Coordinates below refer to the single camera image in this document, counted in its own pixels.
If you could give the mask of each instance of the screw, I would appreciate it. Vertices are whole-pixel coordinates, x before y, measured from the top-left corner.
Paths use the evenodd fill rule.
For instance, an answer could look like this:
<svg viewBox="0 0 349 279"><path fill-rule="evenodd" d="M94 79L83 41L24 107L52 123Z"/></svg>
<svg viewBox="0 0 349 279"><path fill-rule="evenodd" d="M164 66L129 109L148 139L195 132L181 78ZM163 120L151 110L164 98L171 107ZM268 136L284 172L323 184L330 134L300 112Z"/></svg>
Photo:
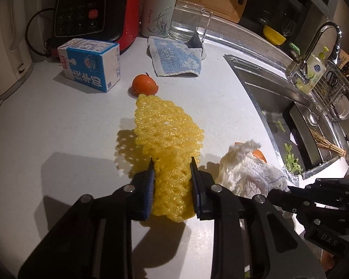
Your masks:
<svg viewBox="0 0 349 279"><path fill-rule="evenodd" d="M213 192L220 193L222 191L222 186L220 186L219 184L213 184L211 186L211 190Z"/></svg>
<svg viewBox="0 0 349 279"><path fill-rule="evenodd" d="M266 198L265 196L259 194L259 195L255 195L254 197L254 200L257 201L258 203L264 203Z"/></svg>
<svg viewBox="0 0 349 279"><path fill-rule="evenodd" d="M90 202L92 199L93 199L93 197L90 196L90 195L88 195L88 194L85 194L85 195L83 195L82 197L80 197L80 201L81 201L82 203Z"/></svg>
<svg viewBox="0 0 349 279"><path fill-rule="evenodd" d="M135 186L133 184L127 184L124 186L123 190L127 193L132 193L135 190Z"/></svg>

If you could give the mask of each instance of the glass pitcher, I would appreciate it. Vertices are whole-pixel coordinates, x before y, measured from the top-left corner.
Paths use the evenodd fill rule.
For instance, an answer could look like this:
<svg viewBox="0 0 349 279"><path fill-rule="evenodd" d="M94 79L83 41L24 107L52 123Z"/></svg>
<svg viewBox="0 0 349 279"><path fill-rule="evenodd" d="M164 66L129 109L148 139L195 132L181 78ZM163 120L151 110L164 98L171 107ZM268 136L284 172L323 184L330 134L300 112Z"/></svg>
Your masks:
<svg viewBox="0 0 349 279"><path fill-rule="evenodd" d="M177 0L172 15L169 36L174 40L184 42L190 40L194 35L194 32L198 30L199 23L204 13L209 15L209 18L206 28L204 29L201 42L204 41L209 21L211 20L213 13L206 10L202 5L188 1Z"/></svg>

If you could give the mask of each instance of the ceramic cup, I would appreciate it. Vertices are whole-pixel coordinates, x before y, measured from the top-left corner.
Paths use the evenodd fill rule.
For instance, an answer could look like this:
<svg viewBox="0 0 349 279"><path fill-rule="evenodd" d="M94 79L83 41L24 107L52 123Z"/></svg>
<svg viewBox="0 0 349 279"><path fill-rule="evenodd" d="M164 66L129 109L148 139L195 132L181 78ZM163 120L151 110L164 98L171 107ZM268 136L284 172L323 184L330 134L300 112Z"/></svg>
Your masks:
<svg viewBox="0 0 349 279"><path fill-rule="evenodd" d="M169 32L175 4L176 0L144 0L141 34L145 37L165 38Z"/></svg>

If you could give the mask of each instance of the wine glass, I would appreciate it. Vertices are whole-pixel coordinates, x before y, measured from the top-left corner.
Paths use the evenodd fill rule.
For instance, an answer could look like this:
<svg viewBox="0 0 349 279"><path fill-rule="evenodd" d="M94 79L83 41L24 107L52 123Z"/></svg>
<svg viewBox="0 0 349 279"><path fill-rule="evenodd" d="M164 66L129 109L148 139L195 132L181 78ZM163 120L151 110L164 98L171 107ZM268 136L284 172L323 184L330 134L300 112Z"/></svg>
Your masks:
<svg viewBox="0 0 349 279"><path fill-rule="evenodd" d="M295 31L296 23L290 18L286 18L282 23L282 32L284 37L289 37Z"/></svg>

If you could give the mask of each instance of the dish towel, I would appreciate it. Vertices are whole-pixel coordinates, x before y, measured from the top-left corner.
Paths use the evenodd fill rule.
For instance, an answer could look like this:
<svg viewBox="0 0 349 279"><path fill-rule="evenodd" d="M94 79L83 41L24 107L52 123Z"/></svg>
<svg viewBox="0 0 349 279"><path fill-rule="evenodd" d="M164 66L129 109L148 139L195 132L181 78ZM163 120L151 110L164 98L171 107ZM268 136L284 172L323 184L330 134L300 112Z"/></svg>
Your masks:
<svg viewBox="0 0 349 279"><path fill-rule="evenodd" d="M199 76L202 59L206 55L198 33L188 42L149 37L147 43L157 76L181 73L194 73Z"/></svg>

